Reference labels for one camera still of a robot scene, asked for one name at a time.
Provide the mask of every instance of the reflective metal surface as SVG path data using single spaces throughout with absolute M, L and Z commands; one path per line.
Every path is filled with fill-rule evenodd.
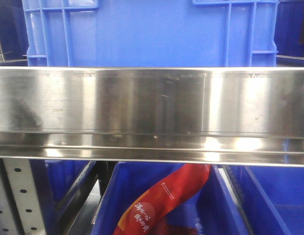
M 0 156 L 304 165 L 304 68 L 0 68 Z

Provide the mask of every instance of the red plastic bag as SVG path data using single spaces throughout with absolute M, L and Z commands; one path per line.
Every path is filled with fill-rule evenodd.
M 113 235 L 146 235 L 166 214 L 195 195 L 210 165 L 184 164 L 143 193 L 122 215 Z

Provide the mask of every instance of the blue storage bin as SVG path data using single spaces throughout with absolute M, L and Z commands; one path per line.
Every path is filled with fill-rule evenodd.
M 279 55 L 304 55 L 304 45 L 300 44 L 303 19 L 304 0 L 280 0 L 275 33 Z
M 72 160 L 46 160 L 49 185 L 53 199 L 61 200 L 74 182 L 76 175 Z
M 77 177 L 89 161 L 73 161 L 74 175 Z
M 118 163 L 102 199 L 92 235 L 112 235 L 125 210 L 146 190 L 182 164 Z M 216 166 L 209 180 L 167 216 L 172 225 L 197 228 L 198 234 L 247 235 L 239 212 Z
M 275 66 L 278 0 L 23 0 L 32 66 Z
M 304 168 L 228 167 L 254 235 L 304 235 Z

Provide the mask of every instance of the metal rack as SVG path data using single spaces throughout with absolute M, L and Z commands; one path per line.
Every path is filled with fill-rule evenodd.
M 0 158 L 12 234 L 66 231 L 82 182 L 109 180 L 89 164 L 55 206 L 29 159 L 304 166 L 304 68 L 1 67 Z

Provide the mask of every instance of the stainless steel shelf edge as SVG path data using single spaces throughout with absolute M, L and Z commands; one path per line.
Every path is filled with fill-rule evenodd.
M 0 157 L 304 166 L 304 68 L 0 67 Z

